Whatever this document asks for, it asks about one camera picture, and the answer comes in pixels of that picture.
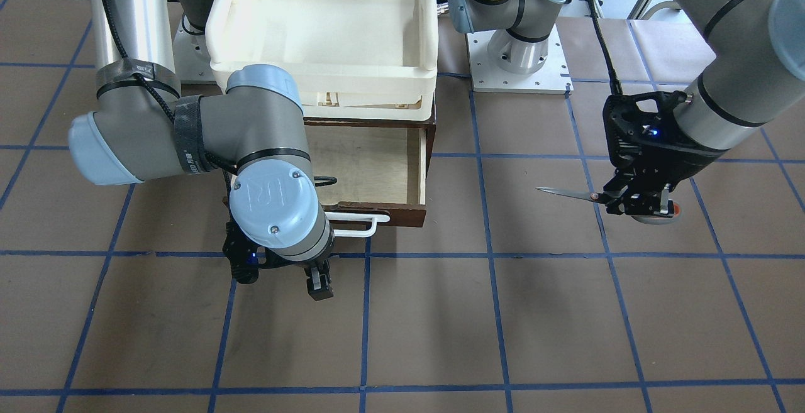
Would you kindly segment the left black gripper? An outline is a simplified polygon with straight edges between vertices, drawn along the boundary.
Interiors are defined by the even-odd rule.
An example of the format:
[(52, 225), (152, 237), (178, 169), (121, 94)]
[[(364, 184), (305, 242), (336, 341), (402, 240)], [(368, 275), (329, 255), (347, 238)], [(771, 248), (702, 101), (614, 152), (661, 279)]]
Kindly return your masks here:
[(670, 193), (724, 153), (682, 132), (673, 110), (687, 99), (682, 91), (607, 98), (602, 117), (609, 159), (616, 169), (603, 187), (607, 213), (676, 218), (681, 209)]

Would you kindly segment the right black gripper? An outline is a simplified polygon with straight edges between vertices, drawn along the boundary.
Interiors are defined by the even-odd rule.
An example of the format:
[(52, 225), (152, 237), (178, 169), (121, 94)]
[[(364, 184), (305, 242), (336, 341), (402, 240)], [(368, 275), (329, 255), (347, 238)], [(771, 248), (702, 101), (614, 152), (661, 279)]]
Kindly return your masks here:
[[(231, 275), (239, 284), (253, 284), (258, 280), (259, 270), (291, 266), (292, 261), (282, 258), (269, 248), (264, 249), (265, 258), (258, 256), (262, 249), (241, 230), (235, 221), (225, 224), (225, 241), (223, 253), (230, 261)], [(334, 245), (334, 233), (330, 231), (326, 238), (325, 248), (316, 258), (309, 262), (299, 262), (307, 275), (308, 295), (314, 301), (333, 298), (331, 286), (330, 264), (327, 262)]]

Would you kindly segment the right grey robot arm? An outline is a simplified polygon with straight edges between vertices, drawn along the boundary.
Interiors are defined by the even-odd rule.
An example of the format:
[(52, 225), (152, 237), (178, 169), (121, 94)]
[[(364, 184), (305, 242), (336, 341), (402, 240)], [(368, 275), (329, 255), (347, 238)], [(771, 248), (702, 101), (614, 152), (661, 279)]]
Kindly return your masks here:
[[(182, 0), (189, 9), (212, 0)], [(280, 67), (233, 72), (222, 95), (181, 94), (166, 0), (91, 0), (97, 111), (72, 122), (69, 150), (97, 185), (221, 169), (230, 220), (223, 253), (233, 278), (300, 266), (309, 293), (330, 294), (335, 233), (319, 203), (293, 78)]]

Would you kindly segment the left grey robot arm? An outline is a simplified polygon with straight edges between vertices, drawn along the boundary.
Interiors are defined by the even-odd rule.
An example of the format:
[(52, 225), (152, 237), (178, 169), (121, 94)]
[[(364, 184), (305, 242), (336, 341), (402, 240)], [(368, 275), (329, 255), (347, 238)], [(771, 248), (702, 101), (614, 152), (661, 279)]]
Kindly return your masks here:
[(526, 173), (503, 184), (525, 189), (521, 200), (492, 191), (491, 163), (478, 153), (479, 193), (498, 201), (494, 216), (509, 220), (508, 236), (534, 244), (538, 236), (576, 246), (593, 241), (592, 261), (606, 262), (614, 295), (621, 297), (607, 218), (667, 224), (679, 217), (670, 196), (690, 179), (707, 181), (726, 169), (725, 153), (756, 137), (761, 127), (790, 109), (803, 109), (803, 0), (677, 0), (714, 58), (675, 91), (621, 91), (609, 71), (611, 91), (601, 98), (602, 138), (613, 178), (601, 192), (537, 189)]

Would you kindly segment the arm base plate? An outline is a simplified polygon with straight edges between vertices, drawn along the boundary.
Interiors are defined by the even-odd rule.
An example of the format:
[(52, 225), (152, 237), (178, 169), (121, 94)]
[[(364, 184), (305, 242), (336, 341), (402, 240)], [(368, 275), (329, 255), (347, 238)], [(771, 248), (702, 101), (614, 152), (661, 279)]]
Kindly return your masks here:
[(204, 32), (182, 15), (173, 40), (175, 72), (182, 84), (216, 84)]
[(475, 92), (570, 93), (573, 90), (556, 27), (538, 43), (515, 40), (506, 30), (466, 34)]

